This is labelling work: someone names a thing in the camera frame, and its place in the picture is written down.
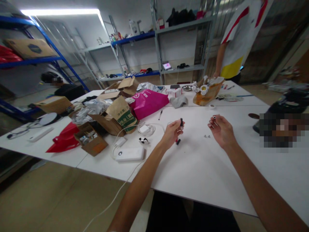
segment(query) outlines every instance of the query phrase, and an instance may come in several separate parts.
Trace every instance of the pink shopping bag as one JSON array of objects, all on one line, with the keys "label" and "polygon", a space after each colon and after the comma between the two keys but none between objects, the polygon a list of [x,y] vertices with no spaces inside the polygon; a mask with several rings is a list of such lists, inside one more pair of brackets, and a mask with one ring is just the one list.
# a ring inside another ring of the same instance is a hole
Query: pink shopping bag
[{"label": "pink shopping bag", "polygon": [[135,102],[130,104],[130,106],[134,109],[138,120],[153,114],[169,103],[167,95],[149,89],[135,94],[132,98]]}]

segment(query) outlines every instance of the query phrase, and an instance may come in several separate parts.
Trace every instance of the metal bowl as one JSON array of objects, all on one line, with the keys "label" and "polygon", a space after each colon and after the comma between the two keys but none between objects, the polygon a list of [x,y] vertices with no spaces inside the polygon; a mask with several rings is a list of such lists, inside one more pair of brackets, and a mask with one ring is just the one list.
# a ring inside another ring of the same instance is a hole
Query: metal bowl
[{"label": "metal bowl", "polygon": [[184,91],[192,91],[192,85],[185,85],[183,86]]}]

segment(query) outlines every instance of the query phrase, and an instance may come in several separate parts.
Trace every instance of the hand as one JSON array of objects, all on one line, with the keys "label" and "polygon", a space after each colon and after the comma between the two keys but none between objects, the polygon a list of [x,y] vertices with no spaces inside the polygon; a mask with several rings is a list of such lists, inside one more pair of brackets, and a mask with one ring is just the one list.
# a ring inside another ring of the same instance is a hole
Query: hand
[{"label": "hand", "polygon": [[232,125],[225,119],[225,117],[219,114],[214,116],[216,116],[216,119],[211,117],[208,127],[212,131],[213,137],[220,147],[225,149],[230,145],[238,144],[234,136]]},{"label": "hand", "polygon": [[160,143],[168,150],[175,143],[178,136],[183,134],[183,131],[180,130],[180,119],[174,121],[173,123],[167,125],[165,133],[160,141]]},{"label": "hand", "polygon": [[215,71],[215,73],[212,75],[212,77],[217,78],[220,75],[220,72]]}]

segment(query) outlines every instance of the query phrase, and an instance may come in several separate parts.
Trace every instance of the red bag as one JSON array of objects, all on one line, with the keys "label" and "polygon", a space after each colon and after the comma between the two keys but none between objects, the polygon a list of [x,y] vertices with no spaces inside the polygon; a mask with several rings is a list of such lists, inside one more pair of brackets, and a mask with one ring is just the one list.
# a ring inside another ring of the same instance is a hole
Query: red bag
[{"label": "red bag", "polygon": [[59,136],[53,138],[54,144],[46,152],[63,152],[79,146],[80,143],[74,137],[77,132],[77,126],[70,122]]},{"label": "red bag", "polygon": [[23,60],[18,55],[16,55],[12,49],[1,45],[0,45],[0,58],[1,58],[0,63],[11,63]]},{"label": "red bag", "polygon": [[158,111],[169,103],[168,96],[162,93],[145,89],[132,97],[135,102],[130,104],[138,120]]}]

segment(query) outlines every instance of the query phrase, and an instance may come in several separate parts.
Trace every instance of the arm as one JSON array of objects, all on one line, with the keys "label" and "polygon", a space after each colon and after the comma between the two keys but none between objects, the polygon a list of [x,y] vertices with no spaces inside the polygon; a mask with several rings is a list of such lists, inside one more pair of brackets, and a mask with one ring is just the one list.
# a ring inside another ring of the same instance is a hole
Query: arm
[{"label": "arm", "polygon": [[267,182],[238,145],[232,125],[220,115],[216,115],[216,119],[212,117],[210,123],[214,128],[210,124],[208,127],[230,158],[265,229],[269,232],[309,231],[307,225]]},{"label": "arm", "polygon": [[229,41],[221,44],[219,47],[218,54],[217,54],[216,70],[215,70],[215,73],[213,74],[213,77],[220,76],[224,53],[225,53],[225,49],[228,46],[228,44],[229,44]]},{"label": "arm", "polygon": [[155,176],[155,172],[165,152],[175,143],[180,130],[180,120],[169,124],[163,138],[154,148],[145,164],[135,176],[107,231],[129,231],[141,208]]}]

